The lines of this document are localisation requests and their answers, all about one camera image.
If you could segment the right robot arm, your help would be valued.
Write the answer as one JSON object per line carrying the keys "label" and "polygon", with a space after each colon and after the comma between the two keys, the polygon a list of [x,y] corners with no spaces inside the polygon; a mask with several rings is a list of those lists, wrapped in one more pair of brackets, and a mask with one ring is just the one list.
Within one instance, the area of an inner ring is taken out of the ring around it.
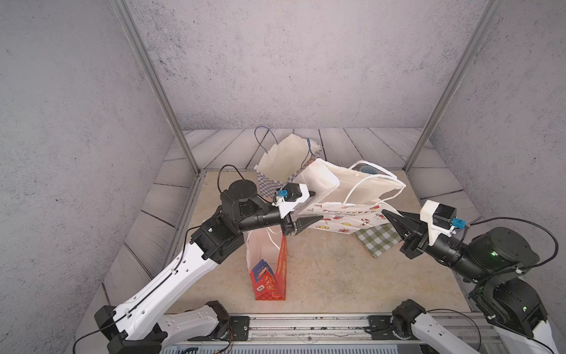
{"label": "right robot arm", "polygon": [[557,353],[548,313],[523,275],[544,264],[516,231],[497,227],[469,243],[454,240],[468,224],[455,208],[428,201],[419,214],[383,211],[401,236],[409,259],[422,254],[473,283],[469,298],[494,327],[509,353]]}

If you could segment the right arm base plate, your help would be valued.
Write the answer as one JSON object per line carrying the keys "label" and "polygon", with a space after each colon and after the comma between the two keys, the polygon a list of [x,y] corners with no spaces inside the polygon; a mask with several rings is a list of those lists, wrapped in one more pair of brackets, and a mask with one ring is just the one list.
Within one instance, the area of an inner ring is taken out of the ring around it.
{"label": "right arm base plate", "polygon": [[393,340],[394,326],[391,315],[372,315],[367,317],[368,325],[364,331],[371,336],[372,340]]}

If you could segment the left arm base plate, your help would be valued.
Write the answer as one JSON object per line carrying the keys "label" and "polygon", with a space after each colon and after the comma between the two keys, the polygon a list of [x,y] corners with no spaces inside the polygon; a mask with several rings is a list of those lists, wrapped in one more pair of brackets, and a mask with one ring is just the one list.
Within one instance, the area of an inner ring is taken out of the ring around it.
{"label": "left arm base plate", "polygon": [[231,316],[228,327],[221,336],[222,340],[231,339],[236,342],[247,342],[249,340],[251,317],[248,316]]}

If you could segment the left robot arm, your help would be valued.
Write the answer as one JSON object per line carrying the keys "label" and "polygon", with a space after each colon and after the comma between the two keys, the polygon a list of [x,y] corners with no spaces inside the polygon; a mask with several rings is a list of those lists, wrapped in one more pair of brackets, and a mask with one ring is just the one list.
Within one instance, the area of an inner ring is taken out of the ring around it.
{"label": "left robot arm", "polygon": [[108,352],[160,353],[189,339],[227,338],[230,315],[218,301],[182,314],[166,312],[245,243],[245,232],[275,227],[283,235],[297,235],[320,221],[319,215],[296,220],[291,216],[298,205],[313,196],[306,184],[289,183],[267,202],[259,196],[253,181],[234,181],[221,192],[221,205],[213,216],[196,228],[169,265],[124,303],[105,305],[96,312],[94,319],[108,340]]}

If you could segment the white happy every day bag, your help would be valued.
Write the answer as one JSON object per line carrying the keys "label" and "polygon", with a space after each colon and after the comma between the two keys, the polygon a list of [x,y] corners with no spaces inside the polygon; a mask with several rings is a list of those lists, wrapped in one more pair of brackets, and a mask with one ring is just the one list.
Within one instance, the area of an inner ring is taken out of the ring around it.
{"label": "white happy every day bag", "polygon": [[295,183],[306,184],[315,193],[296,209],[300,218],[321,217],[310,225],[311,229],[350,235],[387,224],[385,210],[397,213],[389,201],[399,196],[406,184],[379,165],[364,160],[357,163],[377,173],[367,174],[354,166],[342,168],[317,159],[294,178]]}

